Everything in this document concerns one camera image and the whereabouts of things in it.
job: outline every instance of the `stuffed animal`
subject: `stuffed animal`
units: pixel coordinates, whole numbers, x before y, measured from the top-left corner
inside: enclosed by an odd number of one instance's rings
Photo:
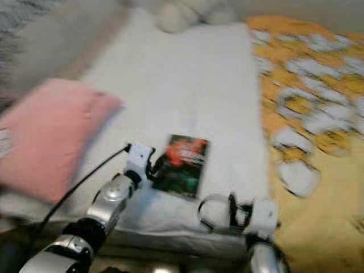
[[[165,2],[155,18],[156,27],[176,33],[200,22],[226,24],[235,21],[228,0],[172,0]]]

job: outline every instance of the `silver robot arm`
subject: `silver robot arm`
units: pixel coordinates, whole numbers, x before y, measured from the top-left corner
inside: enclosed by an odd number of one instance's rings
[[[132,144],[126,168],[107,182],[88,209],[86,216],[69,224],[60,237],[32,257],[20,273],[88,272],[93,257],[115,228],[134,192],[147,180],[154,149]]]

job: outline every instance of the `yellow floral blanket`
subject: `yellow floral blanket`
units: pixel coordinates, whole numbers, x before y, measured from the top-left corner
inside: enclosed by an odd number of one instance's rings
[[[364,272],[364,35],[281,16],[246,23],[277,242],[292,272]]]

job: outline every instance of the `white sheet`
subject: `white sheet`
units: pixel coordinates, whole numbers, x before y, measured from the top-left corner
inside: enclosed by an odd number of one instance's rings
[[[202,25],[171,35],[135,9],[82,81],[125,100],[126,108],[89,147],[80,177],[127,140],[154,146],[159,155],[169,134],[181,134],[211,141],[199,198],[232,191],[239,201],[268,197],[257,75],[242,23]],[[124,159],[110,163],[77,191],[73,213],[85,210],[93,193],[123,169]],[[117,228],[196,235],[205,232],[196,210],[197,202],[145,187],[129,202]]]

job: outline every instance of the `bed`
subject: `bed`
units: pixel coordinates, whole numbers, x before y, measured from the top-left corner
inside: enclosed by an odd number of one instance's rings
[[[170,134],[211,141],[198,200],[187,201],[146,185],[128,203],[109,243],[195,255],[244,256],[239,237],[209,234],[197,217],[199,200],[235,192],[239,202],[269,198],[266,148],[259,123],[259,88],[249,32],[243,23],[201,25],[176,35],[161,32],[152,15],[132,9],[130,20],[80,78],[126,102],[103,126],[83,156],[75,181],[127,141],[163,153]],[[85,213],[99,188],[123,170],[114,159],[81,186],[55,220]],[[11,192],[0,206],[9,208]],[[23,214],[39,219],[48,206]],[[226,210],[209,212],[227,221]]]

